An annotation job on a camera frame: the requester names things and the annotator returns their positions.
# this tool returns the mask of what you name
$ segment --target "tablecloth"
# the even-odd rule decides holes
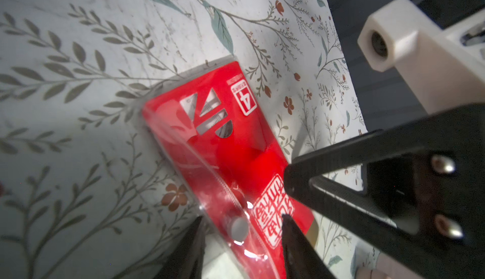
[[[198,207],[136,102],[195,66],[237,58],[288,161],[367,132],[326,0],[0,7],[5,278],[151,278],[160,269]],[[359,166],[329,178],[362,188]],[[316,249],[339,278],[375,260],[372,247],[356,251],[355,236],[315,216]],[[220,274],[226,258],[207,259],[204,276]]]

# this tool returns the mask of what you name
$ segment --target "red flower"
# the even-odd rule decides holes
[[[266,96],[271,98],[271,89],[269,86],[264,86],[264,93],[266,94]]]
[[[282,16],[285,9],[283,8],[283,5],[281,4],[281,2],[276,0],[275,6],[276,6],[276,10],[278,11],[278,13]]]
[[[165,190],[168,193],[166,193],[161,199],[161,204],[163,206],[168,205],[169,211],[173,212],[179,207],[179,205],[184,206],[187,204],[188,198],[187,195],[184,194],[187,191],[185,185],[181,185],[179,188],[177,188],[176,185],[169,184]]]
[[[295,108],[293,106],[293,101],[291,98],[289,98],[288,96],[285,97],[285,102],[283,102],[283,106],[286,107],[288,109],[288,114],[292,114],[292,110]]]

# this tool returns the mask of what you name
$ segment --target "round hole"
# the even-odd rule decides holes
[[[371,36],[372,47],[374,51],[381,57],[387,57],[387,46],[381,34],[374,32]]]

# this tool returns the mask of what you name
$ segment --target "white floral tablecloth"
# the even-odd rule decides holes
[[[193,67],[233,54],[288,160],[366,132],[326,0],[1,1],[3,278],[153,277],[198,209],[134,105]],[[358,240],[316,218],[351,278]]]

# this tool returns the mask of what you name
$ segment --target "screw head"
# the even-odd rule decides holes
[[[453,159],[444,155],[433,155],[431,157],[431,167],[438,174],[452,174],[456,170]]]
[[[448,217],[437,214],[434,216],[434,225],[438,232],[450,239],[461,239],[463,238],[463,230],[458,222],[449,219]]]

